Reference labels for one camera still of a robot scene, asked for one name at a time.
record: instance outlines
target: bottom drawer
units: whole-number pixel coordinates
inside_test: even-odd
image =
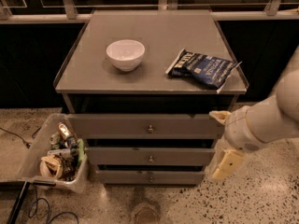
[[[106,185],[197,186],[205,172],[165,171],[107,171],[98,170],[99,179]]]

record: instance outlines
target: plastic bin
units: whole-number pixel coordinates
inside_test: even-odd
[[[50,150],[50,136],[58,131],[57,125],[59,122],[65,122],[68,128],[73,131],[66,114],[49,115],[30,146],[29,154],[22,161],[17,175],[21,180],[35,185],[42,185],[40,187],[43,187],[43,189],[70,189],[76,193],[81,193],[85,189],[89,171],[89,162],[86,154],[73,181],[66,182],[56,178],[44,177],[39,171],[41,158],[47,156],[47,152]]]

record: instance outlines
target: drawer handle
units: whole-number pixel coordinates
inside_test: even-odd
[[[150,163],[155,163],[155,159],[153,159],[153,157],[151,155],[149,156],[149,162]]]
[[[152,127],[152,125],[150,124],[148,127],[148,133],[153,133],[154,129]]]
[[[153,176],[150,176],[150,177],[149,177],[149,182],[150,182],[150,183],[153,183]]]

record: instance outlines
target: terrazzo floor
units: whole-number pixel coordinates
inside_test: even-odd
[[[51,113],[50,109],[0,109],[0,128],[17,133],[26,141]],[[12,134],[0,131],[0,179],[14,180],[21,159],[30,149]],[[227,144],[221,139],[216,149]],[[91,166],[85,190],[37,190],[48,200],[50,217],[71,211],[79,223],[88,224],[212,224],[212,223],[299,223],[299,139],[280,140],[271,147],[249,154],[242,166],[221,182],[211,180],[210,167],[204,181],[195,188],[104,187]],[[0,223],[7,223],[16,198],[14,191],[0,192]],[[36,200],[31,186],[16,223],[46,223],[47,206],[38,204],[37,215],[28,217]],[[137,222],[135,214],[145,213]],[[52,223],[76,223],[72,215],[61,215]]]

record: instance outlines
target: drawer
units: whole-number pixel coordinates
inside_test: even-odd
[[[191,185],[202,182],[205,172],[148,172],[148,171],[102,171],[96,173],[103,184],[114,185]]]
[[[78,137],[86,139],[216,139],[224,131],[209,115],[75,114],[68,119]]]
[[[213,148],[87,147],[93,165],[209,165]]]

